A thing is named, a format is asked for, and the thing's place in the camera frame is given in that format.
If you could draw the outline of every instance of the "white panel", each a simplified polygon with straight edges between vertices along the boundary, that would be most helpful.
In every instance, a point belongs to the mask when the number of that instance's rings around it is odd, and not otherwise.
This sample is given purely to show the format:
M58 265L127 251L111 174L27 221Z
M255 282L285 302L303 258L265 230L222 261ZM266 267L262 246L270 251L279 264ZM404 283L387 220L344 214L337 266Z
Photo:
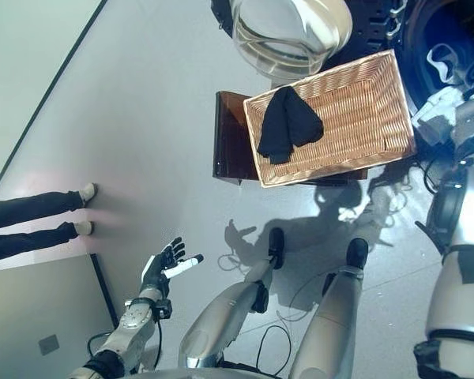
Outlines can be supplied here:
M112 330L89 256L0 271L0 379L66 377L90 336ZM55 334L59 349L40 354Z
M100 0L0 0L0 171Z

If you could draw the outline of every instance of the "robot leg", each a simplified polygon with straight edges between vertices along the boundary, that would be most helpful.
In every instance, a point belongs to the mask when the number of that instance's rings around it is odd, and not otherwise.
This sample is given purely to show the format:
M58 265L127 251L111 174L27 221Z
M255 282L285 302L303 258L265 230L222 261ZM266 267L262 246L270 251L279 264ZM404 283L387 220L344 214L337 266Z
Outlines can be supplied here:
M432 295L429 340L415 349L420 377L474 378L474 246L452 250Z
M353 239L348 247L348 265L327 277L328 290L303 337L290 379L351 378L356 311L367 255L367 242Z
M274 228L269 258L259 261L241 283L221 292L191 325L179 348L179 367L215 367L223 350L237 338L249 312L264 313L269 302L272 271L283 261L284 236Z

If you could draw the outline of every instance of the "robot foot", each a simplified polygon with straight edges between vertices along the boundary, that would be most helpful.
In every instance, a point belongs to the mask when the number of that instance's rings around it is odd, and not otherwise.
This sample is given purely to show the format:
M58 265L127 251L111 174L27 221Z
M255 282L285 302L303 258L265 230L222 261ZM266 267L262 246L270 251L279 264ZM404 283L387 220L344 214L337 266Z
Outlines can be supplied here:
M346 252L346 265L357 267L363 270L369 255L369 245L363 238L354 238L351 240Z

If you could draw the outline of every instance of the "shoe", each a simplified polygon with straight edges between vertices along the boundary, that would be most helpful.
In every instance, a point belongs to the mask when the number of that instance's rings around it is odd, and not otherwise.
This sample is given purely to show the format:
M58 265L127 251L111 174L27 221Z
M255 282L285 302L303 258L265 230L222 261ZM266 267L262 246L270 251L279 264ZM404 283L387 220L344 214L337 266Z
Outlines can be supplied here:
M96 185L93 183L88 183L85 188L79 191L79 196L81 196L82 204L84 206L93 199L96 195Z
M89 221L81 221L80 223L73 223L78 235L90 235L93 232L93 223Z
M369 245L363 238L354 238L348 246L346 265L363 270L369 255Z

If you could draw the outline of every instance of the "gray floor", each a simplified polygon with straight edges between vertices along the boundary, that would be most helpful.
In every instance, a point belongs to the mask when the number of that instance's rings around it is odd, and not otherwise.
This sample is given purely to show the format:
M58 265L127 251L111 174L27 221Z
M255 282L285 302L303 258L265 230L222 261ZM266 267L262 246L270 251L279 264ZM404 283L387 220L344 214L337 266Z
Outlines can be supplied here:
M413 224L425 220L431 201L421 172L377 188L371 199L370 181L345 189L262 189L212 178L215 92L256 95L269 86L218 30L209 2L110 0L0 185L5 199L96 182L100 193L90 209L11 229L88 217L96 232L20 261L98 253L121 307L136 293L149 255L183 236L188 252L206 259L171 282L174 316L164 322L160 367L175 367L190 323L242 279L266 253L268 229L281 226L288 251L274 276L269 310L248 317L226 354L254 364L266 326L280 317L299 346L324 274L342 262L352 236L364 236L372 251L353 377L415 377L412 348L423 338L440 269L435 248ZM287 353L286 339L271 332L264 349L261 368L273 371Z

